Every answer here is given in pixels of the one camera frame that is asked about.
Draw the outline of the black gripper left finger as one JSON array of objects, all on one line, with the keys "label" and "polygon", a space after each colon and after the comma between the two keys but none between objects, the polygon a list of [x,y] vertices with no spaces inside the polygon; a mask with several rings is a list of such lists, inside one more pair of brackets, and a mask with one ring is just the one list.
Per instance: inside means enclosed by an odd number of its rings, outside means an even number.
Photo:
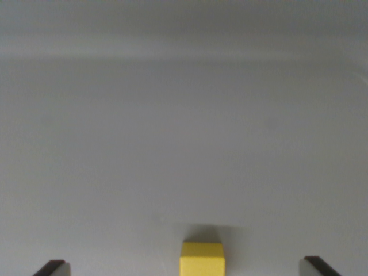
[{"label": "black gripper left finger", "polygon": [[65,260],[50,260],[33,276],[70,276],[71,266]]}]

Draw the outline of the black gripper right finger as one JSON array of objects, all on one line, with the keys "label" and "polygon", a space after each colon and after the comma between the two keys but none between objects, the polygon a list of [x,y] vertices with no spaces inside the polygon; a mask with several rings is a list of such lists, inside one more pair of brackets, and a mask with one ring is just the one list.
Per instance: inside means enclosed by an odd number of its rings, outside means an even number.
[{"label": "black gripper right finger", "polygon": [[305,256],[298,264],[299,276],[341,276],[319,256]]}]

